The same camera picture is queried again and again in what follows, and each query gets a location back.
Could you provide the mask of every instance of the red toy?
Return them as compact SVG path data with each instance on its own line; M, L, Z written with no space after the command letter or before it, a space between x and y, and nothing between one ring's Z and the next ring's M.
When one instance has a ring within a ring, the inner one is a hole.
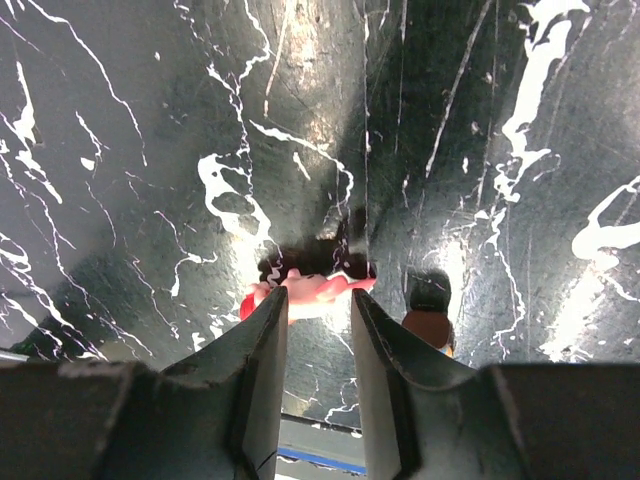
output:
M344 274L330 280L323 275L300 275L297 268L289 270L282 282L289 295L289 325L301 318L315 318L327 313L336 299L354 288L369 290L376 283L375 278L366 278L349 283ZM267 282L254 283L247 289L247 295L240 305L240 320L246 320L260 305L273 288Z

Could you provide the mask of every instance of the glossy black surface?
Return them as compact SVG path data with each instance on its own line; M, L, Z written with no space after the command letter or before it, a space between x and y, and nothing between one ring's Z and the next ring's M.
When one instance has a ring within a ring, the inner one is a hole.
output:
M636 361L636 4L529 3L7 0L0 347L166 367L364 212L462 363ZM347 307L290 327L286 412L359 425Z

